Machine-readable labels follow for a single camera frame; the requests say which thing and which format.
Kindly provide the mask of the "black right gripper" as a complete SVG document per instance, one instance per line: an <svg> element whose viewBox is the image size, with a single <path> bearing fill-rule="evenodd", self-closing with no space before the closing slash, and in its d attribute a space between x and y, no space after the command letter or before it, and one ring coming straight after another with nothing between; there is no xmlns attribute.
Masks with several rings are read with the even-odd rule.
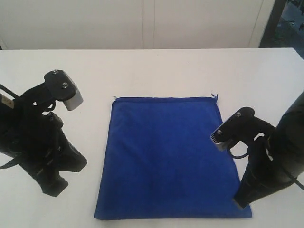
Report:
<svg viewBox="0 0 304 228"><path fill-rule="evenodd" d="M275 130L258 141L262 157L248 164L233 197L242 209L293 184L303 189L298 180L304 172L303 94L283 114Z"/></svg>

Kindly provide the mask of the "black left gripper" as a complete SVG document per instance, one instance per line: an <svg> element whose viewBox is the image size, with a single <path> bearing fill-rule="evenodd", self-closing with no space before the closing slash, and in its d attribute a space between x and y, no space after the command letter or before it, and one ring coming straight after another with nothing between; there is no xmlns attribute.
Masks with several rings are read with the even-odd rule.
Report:
<svg viewBox="0 0 304 228"><path fill-rule="evenodd" d="M80 172L87 159L61 130L53 111L42 112L21 100L0 96L0 152L11 157L1 169L20 166L46 195L57 197L68 186L59 171Z"/></svg>

